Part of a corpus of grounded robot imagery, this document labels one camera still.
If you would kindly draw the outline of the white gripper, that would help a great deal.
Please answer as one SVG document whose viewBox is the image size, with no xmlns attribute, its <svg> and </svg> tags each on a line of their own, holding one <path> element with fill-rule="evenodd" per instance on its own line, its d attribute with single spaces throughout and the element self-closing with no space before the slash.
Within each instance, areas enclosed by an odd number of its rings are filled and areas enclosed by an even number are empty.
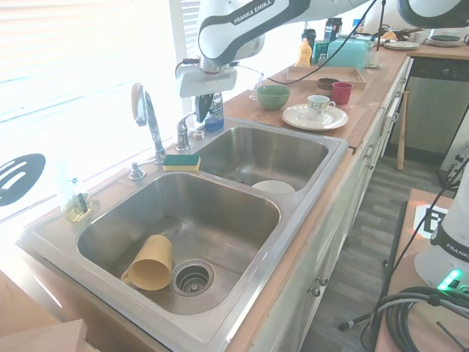
<svg viewBox="0 0 469 352">
<path fill-rule="evenodd" d="M 198 65 L 181 66 L 176 70 L 177 91 L 181 98 L 195 97 L 196 121 L 202 123 L 213 101 L 213 94 L 235 87 L 237 71 L 229 67 L 209 74 Z"/>
</svg>

